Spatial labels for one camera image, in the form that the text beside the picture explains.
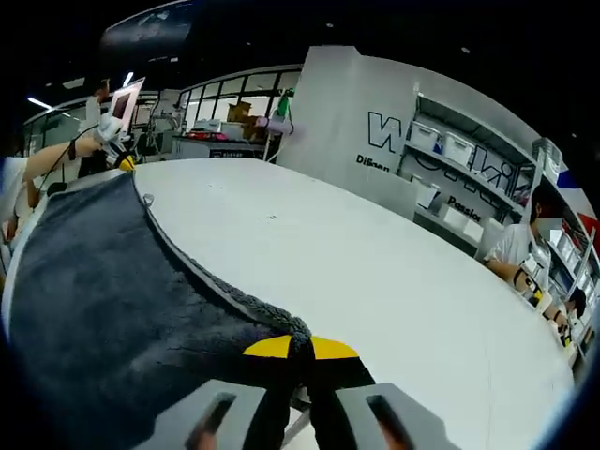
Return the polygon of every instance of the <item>ceiling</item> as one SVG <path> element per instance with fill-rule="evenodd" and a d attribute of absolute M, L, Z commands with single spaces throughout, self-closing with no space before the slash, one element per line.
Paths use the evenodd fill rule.
<path fill-rule="evenodd" d="M 120 83 L 134 70 L 151 88 L 181 88 L 246 68 L 301 63 L 310 45 L 354 45 L 362 54 L 440 72 L 498 100 L 559 145 L 600 211 L 593 179 L 600 169 L 594 132 L 600 123 L 598 38 L 588 11 L 489 3 L 450 8 L 431 1 L 415 7 L 383 0 L 356 7 L 344 3 L 342 10 L 339 2 L 327 0 L 203 0 L 176 63 L 111 67 L 106 73 L 98 60 L 104 29 L 163 3 L 106 0 L 91 11 L 89 4 L 73 9 L 72 3 L 57 1 L 33 17 L 29 13 L 26 26 L 9 31 L 18 45 L 4 51 L 16 63 L 10 66 L 15 70 L 9 92 L 17 106 L 14 122 L 39 111 L 24 101 L 27 96 L 57 104 L 86 95 L 67 91 L 62 83 L 88 73 Z"/>

